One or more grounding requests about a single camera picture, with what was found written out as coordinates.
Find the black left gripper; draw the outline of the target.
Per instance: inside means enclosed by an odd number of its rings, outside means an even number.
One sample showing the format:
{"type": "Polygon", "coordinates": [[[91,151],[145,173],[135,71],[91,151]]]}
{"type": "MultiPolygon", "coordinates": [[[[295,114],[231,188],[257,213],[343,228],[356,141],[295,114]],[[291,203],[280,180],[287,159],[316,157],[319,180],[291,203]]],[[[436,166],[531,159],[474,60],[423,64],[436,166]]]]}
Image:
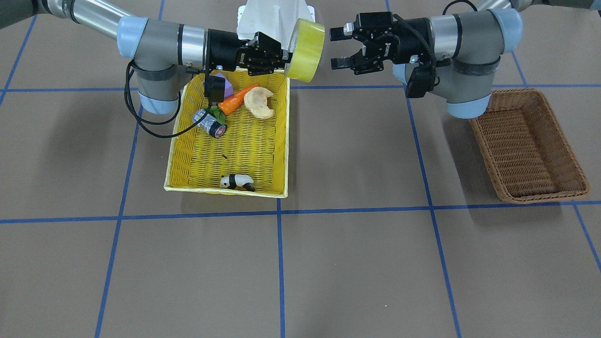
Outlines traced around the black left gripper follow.
{"type": "Polygon", "coordinates": [[[332,70],[350,69],[356,75],[384,69],[384,61],[431,64],[433,47],[426,18],[405,20],[391,12],[359,13],[354,25],[329,29],[329,41],[357,40],[362,50],[352,56],[331,58],[332,70]]]}

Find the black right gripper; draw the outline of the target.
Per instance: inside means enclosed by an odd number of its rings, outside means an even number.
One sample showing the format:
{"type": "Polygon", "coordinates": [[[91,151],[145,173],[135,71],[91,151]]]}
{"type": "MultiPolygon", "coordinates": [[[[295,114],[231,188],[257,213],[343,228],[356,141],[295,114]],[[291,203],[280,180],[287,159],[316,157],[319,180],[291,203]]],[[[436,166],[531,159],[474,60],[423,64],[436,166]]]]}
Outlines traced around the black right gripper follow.
{"type": "Polygon", "coordinates": [[[235,71],[246,69],[250,76],[271,74],[291,63],[293,53],[281,48],[274,38],[256,32],[249,40],[240,40],[234,32],[208,30],[207,69],[235,71]]]}

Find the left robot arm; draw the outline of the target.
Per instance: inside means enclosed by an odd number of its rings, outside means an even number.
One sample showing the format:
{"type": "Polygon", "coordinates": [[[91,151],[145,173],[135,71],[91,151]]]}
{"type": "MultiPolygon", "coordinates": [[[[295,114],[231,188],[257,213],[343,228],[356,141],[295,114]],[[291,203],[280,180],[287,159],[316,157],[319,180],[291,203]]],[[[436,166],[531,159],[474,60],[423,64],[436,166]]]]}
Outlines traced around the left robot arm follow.
{"type": "Polygon", "coordinates": [[[331,28],[331,41],[356,40],[362,48],[352,56],[333,58],[333,70],[355,75],[384,70],[404,85],[406,98],[428,92],[445,99],[457,118],[481,116],[492,95],[501,56],[513,52],[523,36],[520,13],[531,6],[599,11],[598,0],[468,1],[470,12],[405,20],[391,12],[359,13],[353,22],[331,28]]]}

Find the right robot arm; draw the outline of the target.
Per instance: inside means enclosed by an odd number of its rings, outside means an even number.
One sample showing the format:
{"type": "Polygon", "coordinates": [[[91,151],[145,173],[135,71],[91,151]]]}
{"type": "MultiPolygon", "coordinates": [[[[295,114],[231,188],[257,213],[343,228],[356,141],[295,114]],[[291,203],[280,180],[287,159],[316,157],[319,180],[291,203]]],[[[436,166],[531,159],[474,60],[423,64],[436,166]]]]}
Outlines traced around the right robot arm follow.
{"type": "Polygon", "coordinates": [[[176,112],[179,92],[197,73],[247,69],[251,76],[283,70],[293,58],[262,32],[240,40],[234,32],[141,17],[105,0],[3,0],[1,27],[39,14],[68,19],[116,41],[133,61],[138,94],[153,114],[176,112]]]}

